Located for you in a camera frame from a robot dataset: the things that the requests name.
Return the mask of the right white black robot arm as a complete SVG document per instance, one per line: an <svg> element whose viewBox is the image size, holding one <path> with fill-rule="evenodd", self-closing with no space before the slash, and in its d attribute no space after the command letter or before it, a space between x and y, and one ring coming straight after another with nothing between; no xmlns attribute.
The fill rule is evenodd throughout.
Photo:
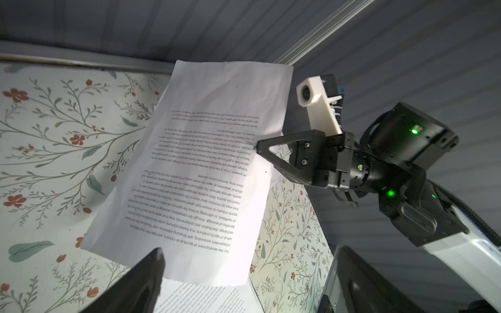
<svg viewBox="0 0 501 313"><path fill-rule="evenodd" d="M261 140L257 153L288 180L329 189L352 207L378 196L379 210L413 245L456 272L500 309L500 236L427 170L459 138L413 106L397 104L364 132L329 135L309 130Z"/></svg>

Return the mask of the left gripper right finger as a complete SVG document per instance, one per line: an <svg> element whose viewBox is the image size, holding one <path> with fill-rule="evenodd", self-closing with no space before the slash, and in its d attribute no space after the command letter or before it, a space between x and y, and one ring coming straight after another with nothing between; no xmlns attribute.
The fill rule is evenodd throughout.
<svg viewBox="0 0 501 313"><path fill-rule="evenodd" d="M350 247L337 247L318 312L423 312Z"/></svg>

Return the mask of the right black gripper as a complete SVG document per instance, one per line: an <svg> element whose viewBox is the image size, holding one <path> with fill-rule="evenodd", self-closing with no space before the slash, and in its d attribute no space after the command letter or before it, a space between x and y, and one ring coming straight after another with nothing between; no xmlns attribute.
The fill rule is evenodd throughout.
<svg viewBox="0 0 501 313"><path fill-rule="evenodd" d="M291 163L270 151L291 146ZM391 165L362 150L351 134L326 136L319 130L257 142L257 153L293 183L321 189L354 190L359 196L391 190Z"/></svg>

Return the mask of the printed paper sheet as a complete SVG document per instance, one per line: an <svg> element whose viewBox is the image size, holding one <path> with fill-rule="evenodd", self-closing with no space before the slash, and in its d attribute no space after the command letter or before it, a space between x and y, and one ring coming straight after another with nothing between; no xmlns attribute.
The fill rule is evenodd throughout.
<svg viewBox="0 0 501 313"><path fill-rule="evenodd" d="M271 63L177 61L81 247L127 267L160 248L167 279L245 284L272 177L257 142L281 133L292 75Z"/></svg>
<svg viewBox="0 0 501 313"><path fill-rule="evenodd" d="M237 287L210 287L164 279L155 312L263 312L248 281Z"/></svg>

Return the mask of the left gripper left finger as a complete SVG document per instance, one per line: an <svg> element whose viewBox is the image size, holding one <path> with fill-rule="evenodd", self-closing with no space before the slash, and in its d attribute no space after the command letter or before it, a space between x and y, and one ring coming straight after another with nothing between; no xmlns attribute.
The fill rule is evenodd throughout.
<svg viewBox="0 0 501 313"><path fill-rule="evenodd" d="M153 312L160 294L165 260L153 249L84 312Z"/></svg>

